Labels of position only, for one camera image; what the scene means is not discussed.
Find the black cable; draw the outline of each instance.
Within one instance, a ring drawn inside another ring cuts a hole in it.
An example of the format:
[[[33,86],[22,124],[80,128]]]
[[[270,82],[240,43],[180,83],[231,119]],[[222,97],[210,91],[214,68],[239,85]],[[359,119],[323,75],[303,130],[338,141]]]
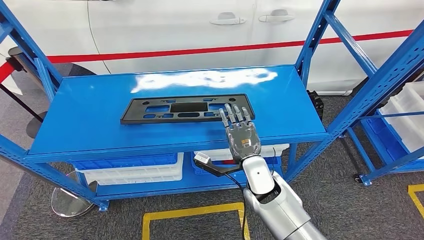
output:
[[[225,176],[229,179],[231,179],[235,184],[237,184],[237,186],[240,188],[241,190],[241,195],[243,196],[243,224],[241,224],[241,236],[243,237],[243,240],[245,239],[245,224],[246,224],[246,215],[247,215],[247,211],[246,211],[246,200],[245,200],[245,195],[243,194],[243,187],[242,185],[235,180],[232,176],[228,175],[227,173],[225,173]]]
[[[274,147],[272,147],[272,149],[274,150],[274,158],[272,159],[272,172],[271,172],[271,176],[274,174],[274,161],[276,160],[276,149]]]

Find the robotic arm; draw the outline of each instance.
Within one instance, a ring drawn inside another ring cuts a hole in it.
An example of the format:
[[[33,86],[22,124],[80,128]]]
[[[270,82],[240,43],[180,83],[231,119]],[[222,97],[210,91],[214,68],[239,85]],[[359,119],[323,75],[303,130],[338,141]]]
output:
[[[217,177],[244,170],[247,177],[244,199],[277,240],[326,240],[310,222],[311,218],[302,207],[302,200],[277,172],[270,172],[265,159],[260,156],[261,142],[247,109],[243,107],[242,114],[233,105],[234,115],[229,104],[225,104],[225,108],[231,125],[224,110],[221,108],[219,112],[237,166],[215,166],[210,157],[201,152],[194,157],[195,164]],[[261,203],[274,195],[271,201]]]

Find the yellow tape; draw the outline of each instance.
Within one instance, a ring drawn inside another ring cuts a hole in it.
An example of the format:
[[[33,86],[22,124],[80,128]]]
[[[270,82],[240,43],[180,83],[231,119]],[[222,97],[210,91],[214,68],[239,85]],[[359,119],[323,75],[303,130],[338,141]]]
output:
[[[160,220],[160,219],[172,219],[172,218],[180,218],[180,217],[189,217],[195,215],[203,215],[203,214],[213,214],[220,212],[228,212],[228,211],[238,211],[238,217],[240,218],[240,225],[243,225],[243,216],[245,214],[243,203],[235,202],[221,205],[213,205],[213,206],[202,206],[202,207],[194,207],[187,209],[179,209],[179,210],[171,210],[171,211],[158,211],[158,212],[148,212],[143,216],[143,225],[142,225],[142,240],[150,239],[150,221],[152,220]],[[250,240],[249,234],[249,226],[248,221],[246,220],[244,226],[244,238],[246,240]]]
[[[424,218],[424,207],[421,204],[420,200],[418,199],[417,195],[415,194],[415,192],[421,192],[421,191],[424,191],[424,184],[408,186],[408,194],[411,197],[416,208],[418,209],[419,213],[421,213],[422,218]]]

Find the lower shelf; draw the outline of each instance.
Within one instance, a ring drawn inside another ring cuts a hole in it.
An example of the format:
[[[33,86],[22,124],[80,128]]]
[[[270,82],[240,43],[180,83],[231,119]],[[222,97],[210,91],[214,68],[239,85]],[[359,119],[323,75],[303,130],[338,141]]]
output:
[[[237,188],[237,185],[225,176],[195,174],[191,161],[190,155],[184,154],[182,179],[179,181],[99,185],[96,190],[97,199],[127,199]],[[274,171],[283,176],[281,167],[276,167]],[[246,186],[247,179],[242,171],[230,175],[242,186]]]
[[[410,154],[393,127],[383,118],[369,118],[360,121],[360,125],[384,165]],[[412,160],[392,170],[391,173],[424,171],[424,159]]]

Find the red stripe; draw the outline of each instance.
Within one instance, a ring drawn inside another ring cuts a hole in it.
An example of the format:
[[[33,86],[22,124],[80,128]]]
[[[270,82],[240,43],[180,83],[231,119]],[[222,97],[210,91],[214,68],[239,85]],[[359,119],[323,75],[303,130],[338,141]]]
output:
[[[0,84],[14,71],[15,69],[8,62],[0,66]]]
[[[413,30],[391,31],[373,34],[356,35],[353,38],[356,41],[376,40],[376,39],[390,39],[409,36]],[[320,44],[334,44],[340,43],[338,37],[321,39]],[[91,61],[105,61],[105,60],[119,60],[119,59],[137,59],[137,58],[151,58],[151,57],[164,57],[164,56],[177,56],[189,54],[207,54],[207,53],[221,53],[243,50],[258,50],[258,49],[272,49],[302,46],[305,41],[286,41],[253,45],[241,46],[222,46],[210,48],[196,48],[196,49],[182,49],[182,50],[169,50],[169,51],[146,51],[146,52],[128,52],[128,53],[109,53],[109,54],[87,54],[87,55],[61,55],[49,56],[48,59],[55,64],[58,63],[77,63],[77,62],[91,62]]]

